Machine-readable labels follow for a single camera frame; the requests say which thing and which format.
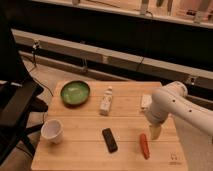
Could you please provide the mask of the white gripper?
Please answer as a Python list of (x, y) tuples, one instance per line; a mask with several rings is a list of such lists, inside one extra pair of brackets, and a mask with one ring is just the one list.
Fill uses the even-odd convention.
[(145, 117), (151, 124), (153, 124), (149, 126), (151, 139), (158, 139), (161, 134), (160, 125), (162, 125), (168, 118), (168, 112), (156, 105), (150, 105), (145, 111)]

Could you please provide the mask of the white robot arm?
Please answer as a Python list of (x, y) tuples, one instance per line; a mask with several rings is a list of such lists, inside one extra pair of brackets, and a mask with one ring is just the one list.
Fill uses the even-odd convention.
[(187, 87), (179, 81), (156, 88), (152, 92), (151, 102), (145, 111), (145, 116), (150, 123), (152, 140), (159, 138), (162, 124), (169, 114), (173, 114), (207, 135), (213, 136), (213, 111), (188, 101), (187, 95)]

